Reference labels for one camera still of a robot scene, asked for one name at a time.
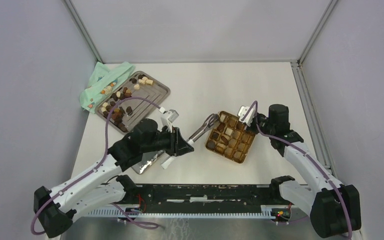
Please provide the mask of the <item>dark grey heart chocolate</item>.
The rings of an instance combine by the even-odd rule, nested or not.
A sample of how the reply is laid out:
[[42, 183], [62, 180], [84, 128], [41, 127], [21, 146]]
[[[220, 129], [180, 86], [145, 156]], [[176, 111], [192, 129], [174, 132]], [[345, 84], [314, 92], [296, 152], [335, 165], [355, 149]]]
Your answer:
[[206, 146], [207, 146], [208, 149], [212, 149], [213, 150], [213, 149], [215, 149], [216, 144], [215, 144], [214, 141], [209, 141]]

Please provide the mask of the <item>gold chocolate box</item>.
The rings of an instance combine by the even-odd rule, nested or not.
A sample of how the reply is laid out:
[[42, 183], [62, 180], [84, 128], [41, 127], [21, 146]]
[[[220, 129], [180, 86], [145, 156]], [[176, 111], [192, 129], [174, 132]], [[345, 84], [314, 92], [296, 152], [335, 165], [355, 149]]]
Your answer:
[[[205, 143], [205, 147], [213, 153], [241, 164], [245, 161], [253, 144], [255, 133], [248, 130], [245, 124], [239, 122], [238, 116], [225, 111], [220, 111], [218, 113], [219, 120], [221, 115], [226, 115], [226, 119], [224, 122], [219, 121], [219, 123], [211, 130]], [[232, 135], [225, 134], [227, 128], [233, 130]], [[206, 145], [209, 141], [215, 142], [215, 149], [207, 148]]]

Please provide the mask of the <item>steel serving tongs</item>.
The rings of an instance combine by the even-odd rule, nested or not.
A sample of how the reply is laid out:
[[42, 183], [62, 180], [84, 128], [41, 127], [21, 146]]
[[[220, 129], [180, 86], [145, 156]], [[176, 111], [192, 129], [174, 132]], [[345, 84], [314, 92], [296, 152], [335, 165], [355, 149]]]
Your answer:
[[[187, 142], [193, 145], [199, 138], [201, 138], [206, 132], [212, 130], [219, 123], [219, 116], [216, 113], [212, 113], [188, 139]], [[175, 156], [169, 156], [167, 153], [161, 156], [161, 167], [167, 169], [168, 166], [176, 159]]]

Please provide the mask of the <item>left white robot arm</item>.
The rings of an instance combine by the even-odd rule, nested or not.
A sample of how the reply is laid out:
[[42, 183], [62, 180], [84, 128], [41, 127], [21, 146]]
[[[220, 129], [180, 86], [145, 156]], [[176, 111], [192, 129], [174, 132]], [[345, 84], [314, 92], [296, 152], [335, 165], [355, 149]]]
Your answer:
[[104, 188], [102, 193], [99, 193], [98, 186], [140, 162], [145, 154], [160, 151], [173, 157], [182, 156], [194, 151], [193, 141], [185, 140], [178, 127], [164, 126], [158, 129], [153, 119], [140, 121], [121, 140], [109, 147], [100, 161], [79, 175], [51, 189], [41, 186], [35, 190], [32, 234], [39, 234], [35, 230], [36, 221], [43, 228], [41, 234], [54, 238], [93, 208], [120, 200], [125, 204], [132, 203], [137, 191], [127, 176]]

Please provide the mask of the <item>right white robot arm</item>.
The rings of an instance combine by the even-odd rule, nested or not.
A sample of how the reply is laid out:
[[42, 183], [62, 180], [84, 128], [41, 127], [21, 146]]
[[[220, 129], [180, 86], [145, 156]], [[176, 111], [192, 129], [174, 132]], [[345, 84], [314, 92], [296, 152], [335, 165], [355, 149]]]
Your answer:
[[321, 238], [341, 236], [348, 240], [361, 229], [360, 194], [345, 185], [314, 157], [303, 138], [290, 128], [289, 108], [272, 104], [268, 116], [258, 113], [255, 100], [241, 121], [252, 131], [269, 138], [271, 146], [298, 171], [307, 186], [291, 176], [272, 179], [269, 199], [275, 204], [285, 200], [303, 211]]

